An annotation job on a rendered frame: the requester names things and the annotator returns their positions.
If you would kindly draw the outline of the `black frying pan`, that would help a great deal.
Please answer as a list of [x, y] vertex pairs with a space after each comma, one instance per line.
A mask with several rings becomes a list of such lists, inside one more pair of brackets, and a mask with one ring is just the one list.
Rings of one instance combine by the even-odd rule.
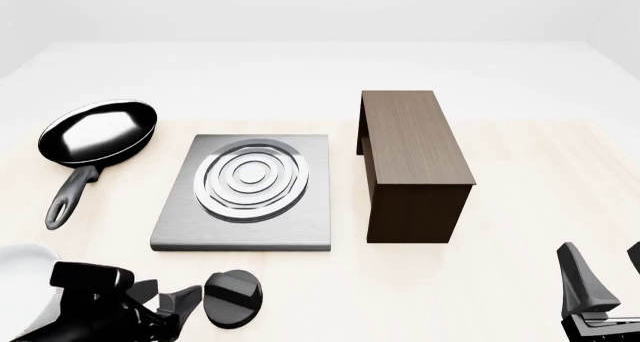
[[47, 211], [47, 229], [56, 230], [68, 221], [86, 185], [97, 182], [105, 167], [126, 161], [144, 149], [157, 122], [156, 110], [150, 104], [116, 99], [77, 108], [48, 125], [39, 137], [39, 152], [73, 172]]

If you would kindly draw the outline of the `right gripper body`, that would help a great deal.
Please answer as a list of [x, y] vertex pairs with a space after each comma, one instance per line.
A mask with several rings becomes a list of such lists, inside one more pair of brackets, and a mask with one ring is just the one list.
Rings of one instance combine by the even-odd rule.
[[562, 306], [561, 324], [569, 342], [640, 342], [640, 317], [610, 318], [620, 304]]

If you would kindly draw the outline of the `dark brown wooden cabinet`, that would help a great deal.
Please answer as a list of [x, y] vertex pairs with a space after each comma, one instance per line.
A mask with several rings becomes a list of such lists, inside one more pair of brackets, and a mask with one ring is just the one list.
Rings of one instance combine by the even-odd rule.
[[356, 153], [370, 198], [367, 242], [450, 241], [476, 181], [434, 92], [362, 92]]

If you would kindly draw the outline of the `flat grey stove plate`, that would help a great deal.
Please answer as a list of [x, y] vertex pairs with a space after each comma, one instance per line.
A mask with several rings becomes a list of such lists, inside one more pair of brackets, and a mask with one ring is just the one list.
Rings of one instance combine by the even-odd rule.
[[325, 134], [198, 134], [150, 237], [154, 251], [330, 251]]

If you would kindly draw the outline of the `round black stove knob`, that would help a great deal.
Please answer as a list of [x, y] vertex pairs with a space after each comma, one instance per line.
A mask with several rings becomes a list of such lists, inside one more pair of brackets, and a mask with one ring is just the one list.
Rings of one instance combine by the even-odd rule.
[[204, 285], [205, 314], [220, 329], [246, 326], [257, 316], [262, 303], [260, 281], [245, 270], [215, 272]]

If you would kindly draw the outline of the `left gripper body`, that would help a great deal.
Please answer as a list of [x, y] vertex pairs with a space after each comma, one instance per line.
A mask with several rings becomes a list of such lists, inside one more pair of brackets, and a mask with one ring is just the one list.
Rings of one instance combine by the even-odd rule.
[[180, 334], [180, 316], [172, 299], [160, 299], [156, 311], [138, 302], [128, 301], [127, 321], [120, 332], [119, 342], [175, 342]]

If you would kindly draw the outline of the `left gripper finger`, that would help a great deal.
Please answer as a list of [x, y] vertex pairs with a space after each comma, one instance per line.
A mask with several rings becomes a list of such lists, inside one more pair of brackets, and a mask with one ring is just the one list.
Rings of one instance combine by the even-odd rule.
[[187, 287], [174, 293], [160, 293], [158, 314], [187, 320], [203, 299], [203, 287]]
[[127, 295], [136, 302], [149, 302], [158, 294], [158, 281], [146, 280], [135, 282], [127, 290]]

